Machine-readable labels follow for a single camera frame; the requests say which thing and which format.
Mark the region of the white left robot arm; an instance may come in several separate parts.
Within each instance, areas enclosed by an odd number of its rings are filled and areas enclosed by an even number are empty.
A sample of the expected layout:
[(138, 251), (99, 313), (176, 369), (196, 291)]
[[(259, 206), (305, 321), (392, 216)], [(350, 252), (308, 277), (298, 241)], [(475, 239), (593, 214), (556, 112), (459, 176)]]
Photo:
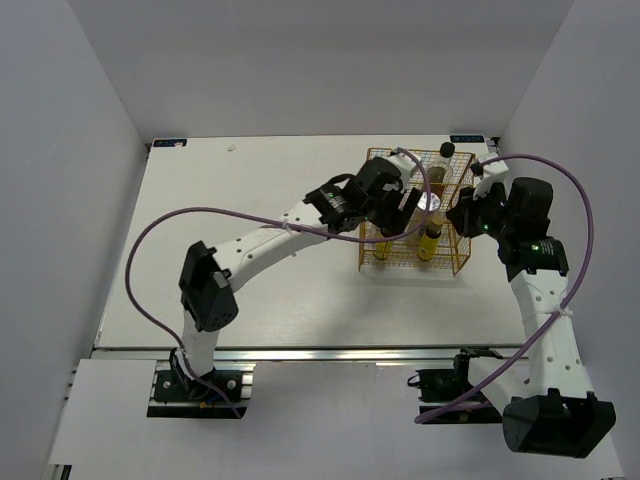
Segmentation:
[(191, 399), (209, 392), (215, 380), (213, 353), (219, 332), (237, 317), (235, 294), (253, 277), (366, 221), (388, 236), (402, 234), (421, 197), (409, 185), (418, 169), (414, 154), (395, 149), (365, 162), (356, 174), (335, 176), (307, 193), (272, 225), (263, 223), (217, 247), (192, 244), (178, 282), (183, 345), (170, 356), (180, 391)]

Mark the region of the small yellow-label bottle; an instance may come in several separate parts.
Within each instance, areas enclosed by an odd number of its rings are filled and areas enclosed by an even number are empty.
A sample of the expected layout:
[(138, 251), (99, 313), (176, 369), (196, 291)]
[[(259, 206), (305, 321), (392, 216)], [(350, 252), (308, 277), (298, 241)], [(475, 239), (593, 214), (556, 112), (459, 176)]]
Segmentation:
[(425, 224), (424, 234), (416, 252), (421, 261), (429, 261), (435, 256), (444, 222), (443, 216), (435, 215)]
[(382, 233), (376, 237), (377, 242), (374, 244), (373, 255), (377, 260), (387, 260), (392, 252), (393, 242), (389, 241)]

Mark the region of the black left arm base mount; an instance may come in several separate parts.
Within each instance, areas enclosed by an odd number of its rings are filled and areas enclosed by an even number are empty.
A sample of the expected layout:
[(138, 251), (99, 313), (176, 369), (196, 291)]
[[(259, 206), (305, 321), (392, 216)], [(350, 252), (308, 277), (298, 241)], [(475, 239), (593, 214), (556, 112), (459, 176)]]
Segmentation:
[(187, 391), (170, 369), (160, 362), (154, 372), (146, 416), (164, 419), (240, 420), (246, 413), (252, 393), (251, 364), (223, 363), (210, 382), (225, 393), (237, 410), (236, 415), (214, 389), (199, 382)]

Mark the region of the dark sauce bottle red label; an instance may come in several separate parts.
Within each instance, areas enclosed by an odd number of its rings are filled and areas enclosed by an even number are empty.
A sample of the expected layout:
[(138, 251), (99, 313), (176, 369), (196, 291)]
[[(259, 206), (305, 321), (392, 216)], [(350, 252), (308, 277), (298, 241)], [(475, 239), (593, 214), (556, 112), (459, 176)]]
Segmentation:
[(444, 142), (439, 149), (437, 158), (427, 168), (428, 181), (431, 192), (443, 198), (444, 191), (453, 176), (451, 160), (455, 154), (455, 145)]

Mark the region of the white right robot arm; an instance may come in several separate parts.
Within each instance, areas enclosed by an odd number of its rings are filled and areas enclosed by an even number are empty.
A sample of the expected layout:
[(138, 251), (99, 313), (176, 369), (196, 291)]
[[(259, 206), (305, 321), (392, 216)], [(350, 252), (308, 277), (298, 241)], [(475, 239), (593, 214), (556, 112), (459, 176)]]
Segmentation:
[(511, 187), (493, 183), (478, 194), (463, 188), (447, 218), (468, 238), (488, 235), (498, 245), (526, 338), (529, 375), (513, 371), (488, 384), (482, 367), (468, 363), (451, 374), (453, 390), (480, 392), (500, 412), (507, 447), (517, 453), (584, 459), (616, 422), (612, 403), (596, 397), (581, 362), (568, 297), (563, 244), (549, 236), (552, 186), (521, 177)]

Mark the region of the white granule jar silver lid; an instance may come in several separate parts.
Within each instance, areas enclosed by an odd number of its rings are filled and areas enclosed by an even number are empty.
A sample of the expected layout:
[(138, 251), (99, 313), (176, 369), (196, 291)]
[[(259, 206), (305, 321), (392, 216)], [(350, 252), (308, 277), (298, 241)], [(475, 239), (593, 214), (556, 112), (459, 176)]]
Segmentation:
[(426, 231), (426, 224), (431, 217), (438, 212), (441, 206), (441, 199), (438, 195), (431, 193), (427, 196), (427, 192), (423, 192), (418, 204), (411, 216), (407, 227), (411, 234), (407, 237), (407, 245), (416, 248)]

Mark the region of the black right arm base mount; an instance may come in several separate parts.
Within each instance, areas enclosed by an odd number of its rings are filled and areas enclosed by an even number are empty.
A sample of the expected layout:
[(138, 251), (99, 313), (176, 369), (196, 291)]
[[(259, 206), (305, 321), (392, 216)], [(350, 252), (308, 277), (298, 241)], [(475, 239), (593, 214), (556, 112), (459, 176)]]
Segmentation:
[[(463, 347), (448, 368), (426, 368), (417, 370), (407, 379), (407, 386), (419, 390), (420, 413), (435, 410), (453, 401), (472, 388), (468, 382), (470, 360), (473, 358), (504, 357), (489, 348)], [(429, 424), (499, 424), (502, 418), (482, 393), (476, 393), (455, 409), (429, 421)]]

